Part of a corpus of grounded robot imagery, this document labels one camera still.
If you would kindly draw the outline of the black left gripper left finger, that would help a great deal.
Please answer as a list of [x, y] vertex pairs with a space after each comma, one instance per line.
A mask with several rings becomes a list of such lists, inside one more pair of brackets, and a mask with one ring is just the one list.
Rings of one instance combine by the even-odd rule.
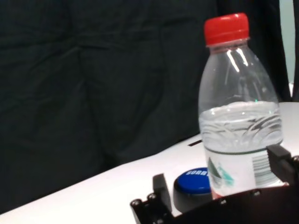
[[170, 224], [173, 221], [171, 197], [164, 174], [152, 177], [153, 192], [147, 200], [135, 199], [130, 203], [137, 224]]

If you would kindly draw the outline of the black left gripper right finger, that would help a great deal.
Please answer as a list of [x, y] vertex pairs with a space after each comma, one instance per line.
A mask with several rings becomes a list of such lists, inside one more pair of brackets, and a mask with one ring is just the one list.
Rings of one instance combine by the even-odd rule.
[[275, 176], [289, 186], [299, 186], [299, 160], [280, 145], [266, 147], [270, 168]]

